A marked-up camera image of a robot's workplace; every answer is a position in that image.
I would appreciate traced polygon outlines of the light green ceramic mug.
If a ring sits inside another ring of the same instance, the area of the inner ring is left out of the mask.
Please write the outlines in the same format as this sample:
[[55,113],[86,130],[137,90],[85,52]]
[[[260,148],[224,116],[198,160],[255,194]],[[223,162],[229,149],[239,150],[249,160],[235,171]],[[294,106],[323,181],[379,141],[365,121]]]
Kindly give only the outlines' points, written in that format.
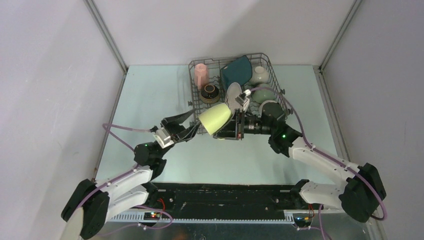
[[198,119],[209,135],[215,134],[232,117],[232,111],[225,103],[215,105],[202,112]]

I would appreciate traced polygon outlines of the white scalloped plate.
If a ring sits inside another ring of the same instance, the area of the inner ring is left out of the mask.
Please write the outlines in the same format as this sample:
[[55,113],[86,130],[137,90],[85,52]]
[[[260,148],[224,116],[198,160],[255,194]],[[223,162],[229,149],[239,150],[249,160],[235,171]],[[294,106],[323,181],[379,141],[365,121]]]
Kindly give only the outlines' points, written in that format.
[[232,113],[240,109],[241,105],[237,102],[236,98],[242,93],[242,88],[239,83],[233,82],[226,90],[225,103]]

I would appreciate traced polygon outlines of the light green bowl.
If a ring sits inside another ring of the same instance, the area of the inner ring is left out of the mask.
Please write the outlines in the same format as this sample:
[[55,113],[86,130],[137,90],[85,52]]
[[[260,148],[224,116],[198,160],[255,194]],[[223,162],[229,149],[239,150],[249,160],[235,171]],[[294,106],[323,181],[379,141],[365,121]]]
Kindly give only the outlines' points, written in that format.
[[257,85],[256,87],[261,88],[261,89],[254,91],[253,94],[252,94],[252,99],[256,103],[262,104],[265,101],[268,101],[268,100],[274,101],[276,99],[276,95],[272,90],[265,89],[265,88],[271,88],[271,86],[269,84],[261,83],[261,84]]

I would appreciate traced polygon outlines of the brown glazed bowl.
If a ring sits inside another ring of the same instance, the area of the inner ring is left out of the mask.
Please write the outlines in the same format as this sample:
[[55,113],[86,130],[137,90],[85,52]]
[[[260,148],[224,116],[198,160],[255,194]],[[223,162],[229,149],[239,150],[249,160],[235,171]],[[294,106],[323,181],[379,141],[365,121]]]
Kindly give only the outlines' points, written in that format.
[[207,84],[200,90],[200,100],[205,104],[217,103],[220,99],[220,90],[216,85]]

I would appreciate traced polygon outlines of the dark teal square plate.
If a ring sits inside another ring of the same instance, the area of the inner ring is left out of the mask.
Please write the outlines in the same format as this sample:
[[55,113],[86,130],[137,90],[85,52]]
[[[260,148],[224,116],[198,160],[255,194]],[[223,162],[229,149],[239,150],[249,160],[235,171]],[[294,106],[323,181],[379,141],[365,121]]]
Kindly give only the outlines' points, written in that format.
[[246,55],[236,58],[220,69],[223,89],[227,90],[232,83],[245,85],[253,76],[252,64]]

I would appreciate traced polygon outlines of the small white ribbed bowl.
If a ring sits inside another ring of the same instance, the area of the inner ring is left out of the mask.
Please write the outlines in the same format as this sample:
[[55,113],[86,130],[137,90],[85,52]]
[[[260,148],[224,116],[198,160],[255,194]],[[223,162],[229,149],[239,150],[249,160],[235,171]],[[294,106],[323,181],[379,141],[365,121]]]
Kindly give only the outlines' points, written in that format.
[[265,84],[269,80],[269,73],[263,66],[255,66],[252,68],[252,77],[249,83],[252,85]]

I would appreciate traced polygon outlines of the pink ceramic mug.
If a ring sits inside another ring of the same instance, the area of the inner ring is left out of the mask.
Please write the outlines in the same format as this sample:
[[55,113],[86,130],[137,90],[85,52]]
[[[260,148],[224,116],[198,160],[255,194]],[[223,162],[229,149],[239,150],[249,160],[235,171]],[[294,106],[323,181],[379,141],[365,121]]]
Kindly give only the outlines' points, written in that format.
[[195,65],[194,82],[198,90],[201,90],[203,87],[209,84],[209,71],[205,64],[199,63]]

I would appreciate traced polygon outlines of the pale pink bowl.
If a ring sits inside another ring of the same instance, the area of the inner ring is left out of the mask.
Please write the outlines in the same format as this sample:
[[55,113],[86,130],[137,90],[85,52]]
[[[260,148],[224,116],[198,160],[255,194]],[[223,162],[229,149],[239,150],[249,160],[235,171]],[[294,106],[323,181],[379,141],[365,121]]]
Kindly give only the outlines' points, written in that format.
[[262,112],[263,112],[263,108],[264,108],[264,106],[266,105],[266,104],[269,104],[269,103],[277,103],[275,100],[265,100],[263,103],[261,103],[260,104],[260,106],[259,106],[259,108],[258,108],[258,112],[259,112],[259,114],[261,115],[262,114]]

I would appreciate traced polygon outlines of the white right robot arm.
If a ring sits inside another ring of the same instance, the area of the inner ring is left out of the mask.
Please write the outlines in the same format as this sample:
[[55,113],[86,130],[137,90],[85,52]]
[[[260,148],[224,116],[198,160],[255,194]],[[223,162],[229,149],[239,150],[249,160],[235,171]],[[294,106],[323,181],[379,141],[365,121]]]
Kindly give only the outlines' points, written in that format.
[[387,196],[375,166],[343,160],[307,143],[304,135],[285,121],[285,111],[273,100],[259,108],[260,116],[236,109],[229,121],[213,134],[216,139],[242,140],[245,134],[268,135],[271,149],[325,174],[331,184],[300,180],[290,191],[291,204],[304,209],[323,204],[344,210],[354,220],[365,223],[372,218],[380,201]]

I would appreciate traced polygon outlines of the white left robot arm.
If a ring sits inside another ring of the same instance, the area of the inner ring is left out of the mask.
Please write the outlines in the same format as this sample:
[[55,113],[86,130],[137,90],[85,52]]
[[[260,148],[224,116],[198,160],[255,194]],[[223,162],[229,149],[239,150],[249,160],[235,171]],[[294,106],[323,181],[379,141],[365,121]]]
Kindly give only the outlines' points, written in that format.
[[82,180],[62,210],[61,218],[66,225],[60,238],[88,240],[114,216],[140,205],[156,206],[157,188],[151,181],[163,172],[167,163],[164,155],[174,145],[196,135],[199,123],[189,127],[182,125],[193,113],[194,110],[189,110],[165,117],[160,127],[149,129],[155,140],[132,148],[135,165],[129,170],[101,182]]

